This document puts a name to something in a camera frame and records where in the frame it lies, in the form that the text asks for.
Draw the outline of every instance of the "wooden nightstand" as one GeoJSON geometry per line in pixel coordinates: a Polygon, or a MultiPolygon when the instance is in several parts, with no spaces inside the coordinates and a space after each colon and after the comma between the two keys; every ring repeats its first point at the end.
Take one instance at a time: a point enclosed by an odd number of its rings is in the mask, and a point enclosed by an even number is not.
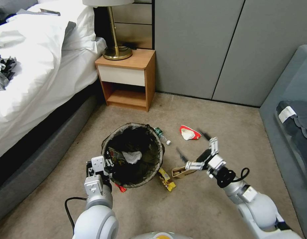
{"type": "Polygon", "coordinates": [[[133,50],[125,60],[95,61],[108,106],[149,111],[155,93],[155,51],[133,50]]]}

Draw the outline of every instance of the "trash can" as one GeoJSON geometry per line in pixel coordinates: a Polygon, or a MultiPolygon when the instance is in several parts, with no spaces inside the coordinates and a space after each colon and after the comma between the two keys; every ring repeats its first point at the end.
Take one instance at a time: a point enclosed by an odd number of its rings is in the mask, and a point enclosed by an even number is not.
{"type": "Polygon", "coordinates": [[[125,188],[136,188],[150,181],[162,165],[163,154],[164,146],[148,124],[127,123],[102,142],[102,155],[114,164],[111,181],[125,188]],[[129,163],[126,154],[138,158],[129,163]]]}

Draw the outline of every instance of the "floor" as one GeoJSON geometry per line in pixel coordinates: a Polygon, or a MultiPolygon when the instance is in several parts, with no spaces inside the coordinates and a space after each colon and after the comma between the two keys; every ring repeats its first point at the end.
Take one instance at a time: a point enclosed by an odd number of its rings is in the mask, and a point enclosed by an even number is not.
{"type": "MultiPolygon", "coordinates": [[[[287,224],[302,235],[291,200],[276,165],[258,109],[156,93],[150,111],[98,107],[64,158],[46,180],[0,222],[0,238],[71,238],[64,201],[85,197],[85,162],[101,152],[101,142],[127,122],[160,127],[172,141],[163,168],[183,166],[176,146],[191,160],[208,146],[203,139],[185,141],[180,125],[201,128],[219,138],[220,155],[236,172],[249,167],[247,182],[269,195],[287,224]]],[[[193,238],[252,238],[235,206],[205,172],[174,180],[168,192],[156,176],[121,193],[113,186],[113,210],[119,220],[118,239],[150,231],[175,231],[193,238]]],[[[69,202],[73,218],[83,201],[69,202]]]]}

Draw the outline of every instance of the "plastic water bottle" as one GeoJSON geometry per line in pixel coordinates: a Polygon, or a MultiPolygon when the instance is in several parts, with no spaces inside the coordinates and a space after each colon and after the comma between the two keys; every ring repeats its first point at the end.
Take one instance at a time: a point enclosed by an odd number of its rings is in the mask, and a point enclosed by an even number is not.
{"type": "Polygon", "coordinates": [[[167,140],[167,138],[163,135],[163,132],[160,128],[156,127],[156,128],[154,128],[154,131],[159,136],[160,140],[164,141],[167,145],[171,144],[171,141],[167,140]]]}

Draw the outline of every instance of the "white bedsheet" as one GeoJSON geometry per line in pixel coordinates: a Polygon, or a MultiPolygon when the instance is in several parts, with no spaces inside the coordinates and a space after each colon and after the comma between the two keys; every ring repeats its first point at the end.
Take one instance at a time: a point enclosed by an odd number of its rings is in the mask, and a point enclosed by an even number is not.
{"type": "Polygon", "coordinates": [[[13,121],[0,120],[0,122],[4,121],[4,127],[8,128],[4,136],[0,138],[0,157],[51,112],[96,80],[97,71],[94,62],[106,47],[103,38],[97,41],[97,47],[98,54],[87,49],[63,50],[55,80],[44,95],[40,95],[37,100],[34,99],[35,107],[31,107],[17,125],[14,125],[13,121]]]}

